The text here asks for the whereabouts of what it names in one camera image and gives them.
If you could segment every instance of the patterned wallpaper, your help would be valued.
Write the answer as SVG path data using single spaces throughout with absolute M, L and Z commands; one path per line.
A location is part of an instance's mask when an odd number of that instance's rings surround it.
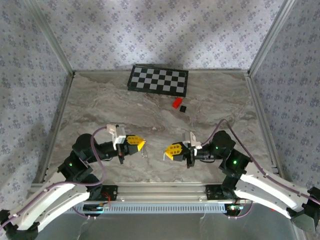
M 248 69 L 283 0 L 38 0 L 74 70 Z
M 283 169 L 307 188 L 320 188 L 319 67 L 320 2 L 297 0 L 254 81 Z
M 0 207 L 12 209 L 48 149 L 67 74 L 23 0 L 0 9 Z

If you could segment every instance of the purple cable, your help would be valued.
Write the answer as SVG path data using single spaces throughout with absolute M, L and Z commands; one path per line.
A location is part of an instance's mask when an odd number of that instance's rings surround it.
M 86 215 L 82 214 L 81 212 L 79 212 L 74 206 L 72 207 L 72 209 L 73 209 L 73 211 L 74 211 L 76 214 L 78 214 L 80 217 L 83 217 L 83 218 L 85 218 L 85 219 L 88 218 L 88 216 L 86 216 Z
M 245 145 L 240 141 L 240 139 L 238 138 L 238 136 L 236 135 L 236 133 L 235 133 L 235 132 L 233 131 L 233 129 L 231 128 L 229 122 L 228 122 L 226 119 L 224 119 L 224 118 L 219 121 L 219 123 L 217 124 L 217 126 L 216 126 L 215 129 L 213 130 L 213 132 L 212 132 L 212 134 L 210 135 L 210 137 L 209 137 L 203 144 L 201 144 L 201 146 L 204 146 L 205 144 L 209 143 L 209 142 L 212 140 L 212 138 L 214 137 L 216 131 L 218 130 L 218 128 L 220 127 L 220 125 L 221 125 L 221 123 L 222 123 L 223 121 L 226 122 L 226 124 L 227 124 L 228 128 L 230 129 L 231 133 L 233 134 L 233 136 L 235 137 L 235 139 L 239 142 L 239 144 L 241 145 L 241 147 L 243 148 L 243 150 L 248 154 L 248 156 L 250 157 L 250 159 L 252 160 L 252 162 L 254 163 L 254 165 L 256 165 L 256 167 L 259 169 L 259 171 L 260 171 L 267 179 L 269 179 L 269 180 L 272 181 L 274 184 L 276 184 L 276 185 L 278 185 L 278 186 L 280 186 L 280 187 L 282 187 L 282 188 L 284 188 L 284 189 L 286 189 L 286 190 L 288 190 L 288 191 L 290 191 L 290 192 L 293 192 L 293 193 L 295 193 L 295 194 L 301 195 L 302 197 L 307 198 L 307 199 L 313 201 L 314 203 L 320 205 L 320 201 L 318 201 L 317 199 L 315 199 L 315 198 L 313 198 L 313 197 L 311 197 L 311 196 L 308 196 L 308 195 L 306 195 L 306 194 L 304 194 L 304 193 L 300 193 L 299 191 L 297 191 L 297 190 L 295 190 L 295 189 L 293 189 L 293 188 L 291 188 L 291 187 L 288 187 L 288 186 L 282 184 L 281 182 L 278 182 L 277 180 L 273 179 L 273 178 L 270 177 L 269 175 L 267 175 L 267 173 L 266 173 L 266 172 L 263 170 L 263 168 L 259 165 L 259 163 L 256 161 L 256 159 L 251 155 L 251 153 L 249 152 L 249 150 L 248 150 L 248 149 L 245 147 Z
M 34 199 L 32 199 L 26 206 L 24 206 L 20 211 L 18 211 L 16 213 L 17 216 L 20 216 L 21 214 L 23 214 L 25 211 L 27 211 L 37 200 L 39 200 L 44 194 L 46 194 L 48 191 L 50 191 L 51 189 L 57 187 L 57 186 L 62 186 L 62 185 L 65 185 L 65 184 L 74 184 L 74 185 L 83 185 L 83 186 L 97 186 L 99 184 L 102 184 L 105 180 L 106 180 L 106 170 L 104 168 L 104 165 L 102 164 L 101 162 L 101 159 L 97 153 L 97 150 L 95 148 L 95 144 L 94 144 L 94 137 L 95 135 L 100 132 L 101 130 L 103 129 L 106 129 L 107 127 L 106 126 L 103 126 L 103 127 L 100 127 L 99 129 L 97 129 L 91 136 L 91 139 L 90 139 L 90 144 L 91 144 L 91 148 L 92 148 L 92 151 L 93 151 L 93 154 L 96 158 L 96 161 L 98 162 L 99 166 L 101 167 L 102 169 L 102 179 L 98 182 L 95 182 L 95 183 L 79 183 L 79 182 L 72 182 L 72 181 L 60 181 L 60 182 L 57 182 L 57 183 L 54 183 L 50 186 L 48 186 L 46 189 L 46 191 L 42 191 L 40 192 Z M 16 216 L 12 216 L 10 217 L 7 221 L 5 221 L 1 226 L 0 226 L 0 230 L 3 229 L 8 223 L 10 223 L 13 219 L 15 219 Z
M 243 217 L 247 216 L 250 213 L 251 209 L 252 209 L 253 203 L 254 202 L 251 201 L 250 207 L 249 207 L 248 211 L 246 211 L 245 214 L 243 214 L 241 216 L 227 216 L 227 217 L 230 218 L 230 219 L 240 219 L 240 218 L 243 218 Z

